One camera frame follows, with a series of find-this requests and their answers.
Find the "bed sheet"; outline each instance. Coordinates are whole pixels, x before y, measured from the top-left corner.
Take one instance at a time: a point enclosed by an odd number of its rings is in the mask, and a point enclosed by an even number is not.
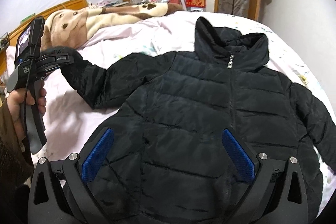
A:
[[[301,58],[271,29],[265,25],[233,15],[206,12],[176,12],[173,15],[151,18],[135,24],[106,27],[97,33],[82,48],[78,49],[84,59],[103,68],[108,68],[132,52],[156,56],[169,51],[193,51],[196,20],[203,16],[215,27],[230,27],[242,34],[265,33],[269,39],[270,61],[267,67],[283,72],[293,82],[310,89],[314,96],[326,106],[333,121],[334,111],[324,90]],[[7,71],[14,70],[15,48],[7,49]],[[47,144],[33,156],[37,163],[40,157],[61,160],[70,153],[80,152],[91,133],[117,109],[92,110],[63,78],[60,70],[53,72],[45,81],[47,90],[47,112],[43,120],[46,127]],[[320,160],[324,177],[324,208],[336,188],[336,176]]]

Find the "hand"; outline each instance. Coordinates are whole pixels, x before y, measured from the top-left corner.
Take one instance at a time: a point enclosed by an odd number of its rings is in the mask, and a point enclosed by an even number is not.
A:
[[[41,97],[37,100],[37,103],[38,103],[39,112],[42,115],[45,114],[45,106],[47,104],[47,100],[45,99],[46,95],[47,95],[47,91],[44,88],[41,88],[41,91],[40,91]],[[13,90],[7,98],[7,106],[12,116],[14,129],[15,129],[19,142],[21,142],[26,137],[24,130],[23,130],[23,124],[21,123],[21,120],[20,120],[20,104],[23,103],[24,100],[25,100],[25,89],[24,88]],[[30,106],[35,104],[35,100],[29,91],[27,92],[26,103],[27,105],[30,105]]]

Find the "jacket cuff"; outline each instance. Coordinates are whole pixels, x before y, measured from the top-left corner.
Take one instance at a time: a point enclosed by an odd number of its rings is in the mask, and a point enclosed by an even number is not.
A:
[[[34,165],[29,150],[22,153],[6,100],[0,109],[0,181],[15,187],[33,174]]]

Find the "device screen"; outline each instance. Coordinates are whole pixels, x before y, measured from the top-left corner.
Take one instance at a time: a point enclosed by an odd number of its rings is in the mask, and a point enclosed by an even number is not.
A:
[[[28,42],[29,42],[29,35],[30,35],[30,29],[31,26],[29,26],[27,28],[27,30],[25,30],[21,36],[19,37],[18,40],[18,47],[17,47],[17,53],[16,53],[16,57],[18,57],[20,55],[20,53],[23,52],[23,50],[28,46]]]

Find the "jacket collar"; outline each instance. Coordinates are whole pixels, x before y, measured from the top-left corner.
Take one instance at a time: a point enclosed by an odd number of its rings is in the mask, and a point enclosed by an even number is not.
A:
[[[256,70],[269,61],[265,34],[242,35],[231,28],[213,27],[204,17],[196,22],[195,52],[201,61],[225,67],[233,55],[232,68],[242,71]]]

